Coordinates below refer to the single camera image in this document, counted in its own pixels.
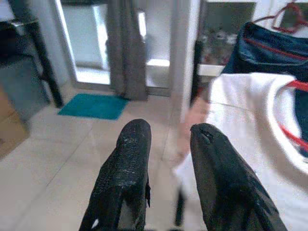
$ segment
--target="white shirt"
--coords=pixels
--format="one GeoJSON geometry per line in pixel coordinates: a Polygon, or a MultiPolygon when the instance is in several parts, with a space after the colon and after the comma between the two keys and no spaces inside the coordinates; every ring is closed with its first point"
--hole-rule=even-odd
{"type": "MultiPolygon", "coordinates": [[[[205,122],[221,130],[256,172],[287,229],[303,231],[308,230],[308,163],[279,127],[301,135],[294,89],[286,86],[293,80],[265,73],[223,74],[212,83],[205,122]]],[[[187,199],[198,200],[191,154],[174,172],[187,199]]],[[[194,204],[200,211],[200,203],[194,204]]]]}

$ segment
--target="red hanger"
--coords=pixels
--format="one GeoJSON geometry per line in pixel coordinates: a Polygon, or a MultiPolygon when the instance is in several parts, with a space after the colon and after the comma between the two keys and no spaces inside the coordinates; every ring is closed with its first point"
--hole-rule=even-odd
{"type": "Polygon", "coordinates": [[[254,23],[258,23],[260,21],[267,20],[267,19],[273,19],[273,22],[272,22],[272,25],[271,25],[272,29],[277,30],[277,31],[281,31],[281,32],[284,32],[284,33],[294,34],[296,31],[299,30],[301,25],[308,26],[308,22],[304,19],[304,15],[303,15],[301,9],[299,8],[299,6],[295,4],[295,1],[296,0],[293,0],[292,2],[288,3],[285,7],[283,7],[281,10],[279,10],[276,15],[271,15],[271,16],[259,18],[259,19],[255,20],[254,23]],[[295,23],[295,25],[293,27],[290,27],[290,28],[285,28],[285,27],[281,27],[281,26],[276,27],[275,24],[276,24],[278,16],[282,12],[284,12],[286,9],[292,9],[296,13],[296,23],[295,23]]]}
{"type": "MultiPolygon", "coordinates": [[[[308,83],[303,83],[303,82],[298,81],[298,80],[292,81],[287,86],[308,92],[308,83]]],[[[293,135],[283,125],[279,124],[279,126],[280,126],[281,130],[284,132],[284,134],[286,135],[286,137],[293,140],[295,143],[299,144],[299,146],[301,148],[305,149],[305,151],[308,152],[308,143],[306,141],[304,141],[301,138],[298,138],[295,135],[293,135]]]]}

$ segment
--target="tiled floor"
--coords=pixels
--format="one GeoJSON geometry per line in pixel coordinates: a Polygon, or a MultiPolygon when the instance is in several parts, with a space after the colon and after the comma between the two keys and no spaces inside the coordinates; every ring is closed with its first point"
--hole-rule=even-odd
{"type": "MultiPolygon", "coordinates": [[[[92,92],[69,85],[62,91],[65,102],[78,92],[92,92]]],[[[148,102],[130,102],[117,121],[57,112],[48,106],[32,117],[30,137],[0,159],[0,231],[77,231],[102,163],[123,126],[134,118],[147,120],[152,130],[146,229],[174,228],[178,184],[169,164],[177,150],[178,114],[169,98],[150,96],[148,102]]],[[[192,225],[204,230],[201,217],[192,225]]]]}

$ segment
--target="doormat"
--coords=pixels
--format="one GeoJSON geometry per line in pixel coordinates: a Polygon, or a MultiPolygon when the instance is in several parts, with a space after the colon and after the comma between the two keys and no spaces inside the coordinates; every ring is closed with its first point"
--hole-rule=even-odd
{"type": "Polygon", "coordinates": [[[127,103],[117,96],[78,94],[58,115],[117,120],[127,103]]]}

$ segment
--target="gray curtain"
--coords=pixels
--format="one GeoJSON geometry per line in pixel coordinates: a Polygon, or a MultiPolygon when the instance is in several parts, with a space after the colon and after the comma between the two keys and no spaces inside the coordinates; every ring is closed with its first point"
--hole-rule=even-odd
{"type": "Polygon", "coordinates": [[[145,44],[132,0],[108,0],[107,34],[111,88],[123,98],[146,100],[145,44]]]}

